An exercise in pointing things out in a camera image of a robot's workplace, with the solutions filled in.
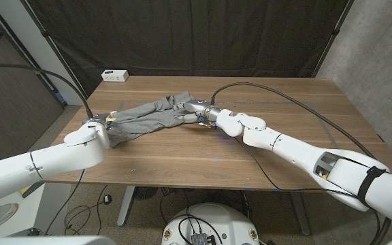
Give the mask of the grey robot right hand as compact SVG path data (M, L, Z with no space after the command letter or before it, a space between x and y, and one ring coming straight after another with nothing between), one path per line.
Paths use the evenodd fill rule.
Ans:
M173 111L186 110L189 112L183 116L178 116L183 123L205 123L214 125L216 119L221 112L220 108L214 107L205 100L190 100L184 103L179 103L172 107Z

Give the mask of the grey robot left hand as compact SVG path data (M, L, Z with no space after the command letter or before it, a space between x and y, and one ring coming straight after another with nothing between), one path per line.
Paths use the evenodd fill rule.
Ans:
M122 131L114 125L115 120L116 118L113 117L111 114L97 114L94 115L92 118L85 118L82 121L82 125L85 125L86 123L99 123L104 126L107 134L120 136L122 135Z

